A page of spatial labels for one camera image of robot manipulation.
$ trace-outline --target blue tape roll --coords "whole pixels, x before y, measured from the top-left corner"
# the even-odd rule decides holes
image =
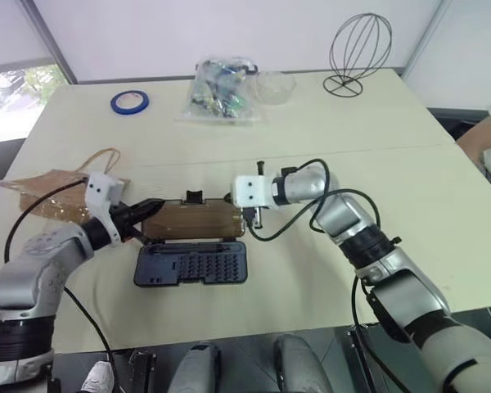
[[[118,105],[118,100],[126,94],[137,94],[142,98],[142,102],[134,107],[123,108]],[[135,113],[141,112],[147,108],[149,105],[149,97],[142,90],[128,90],[127,92],[121,92],[111,98],[111,109],[116,113],[121,115],[134,115]]]

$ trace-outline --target robotic arm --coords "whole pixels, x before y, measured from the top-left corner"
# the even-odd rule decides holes
[[[147,199],[129,207],[119,203],[120,195],[119,183],[93,174],[86,202],[95,218],[30,239],[0,270],[1,392],[60,392],[51,378],[52,334],[67,278],[94,251],[137,236],[133,225],[164,204]]]
[[[287,168],[282,176],[239,176],[233,203],[277,207],[322,197],[326,173],[318,166]],[[339,188],[331,175],[329,190]],[[441,392],[491,393],[491,340],[451,318],[444,295],[346,194],[329,196],[316,221],[343,251],[364,285],[367,301],[385,331],[420,351]]]

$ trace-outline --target brown paper bag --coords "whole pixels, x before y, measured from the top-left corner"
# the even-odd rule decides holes
[[[0,187],[10,188],[20,192],[20,209],[26,210],[33,205],[37,199],[46,195],[59,187],[65,186],[87,178],[88,174],[83,171],[99,156],[110,152],[110,158],[107,161],[104,173],[107,174],[120,158],[120,151],[112,147],[100,150],[89,157],[76,170],[58,170],[53,169],[36,176],[34,178],[23,178],[20,180],[5,181],[0,180]],[[124,186],[127,186],[128,180],[124,180]],[[85,188],[86,183],[79,184],[73,188],[69,188],[56,195],[48,198],[31,213],[48,219],[58,219],[60,221],[70,221],[77,224],[83,224],[89,220],[88,208],[85,205]]]

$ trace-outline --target sneaker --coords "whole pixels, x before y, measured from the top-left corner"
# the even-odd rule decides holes
[[[82,385],[82,391],[89,393],[111,393],[115,386],[113,369],[109,362],[96,362]]]

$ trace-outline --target table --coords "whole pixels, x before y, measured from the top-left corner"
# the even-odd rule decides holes
[[[295,102],[266,108],[266,124],[239,129],[175,122],[186,81],[66,87],[47,105],[7,178],[73,169],[96,150],[114,146],[122,158],[113,174],[131,179],[124,194],[129,203],[179,198],[187,189],[221,197],[234,176],[255,172],[258,158],[266,160],[269,173],[320,156],[342,186],[373,197],[385,232],[403,239],[402,247],[453,310],[491,306],[491,187],[486,180],[391,71],[364,81],[364,94],[353,100],[322,92],[323,76],[296,75]],[[153,104],[140,116],[116,116],[109,98],[126,88],[146,90]],[[385,94],[378,93],[384,89]],[[160,100],[166,96],[167,110]],[[7,231],[20,213],[17,206],[18,195],[0,189],[0,266]],[[266,212],[261,233],[274,232],[297,210]],[[29,217],[11,254],[55,225]],[[353,270],[325,236],[306,225],[302,218],[267,244],[245,235],[249,278],[241,285],[135,287],[139,245],[130,241],[97,252],[70,277],[68,287],[114,348],[349,324]],[[358,306],[362,320],[374,320],[362,297]],[[65,296],[53,345],[59,352],[101,349],[96,333]]]

